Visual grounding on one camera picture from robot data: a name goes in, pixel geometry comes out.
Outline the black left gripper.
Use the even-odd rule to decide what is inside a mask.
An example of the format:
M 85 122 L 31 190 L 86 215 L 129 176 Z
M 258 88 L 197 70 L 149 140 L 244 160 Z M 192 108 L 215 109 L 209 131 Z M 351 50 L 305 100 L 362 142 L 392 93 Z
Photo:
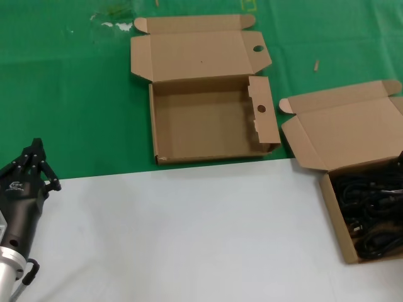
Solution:
M 62 189 L 46 158 L 42 139 L 34 138 L 19 157 L 1 169 L 1 214 L 7 223 L 1 246 L 21 255 L 30 254 L 46 199 L 44 193 Z M 32 175 L 24 175 L 30 169 Z M 42 174 L 48 184 L 41 179 Z

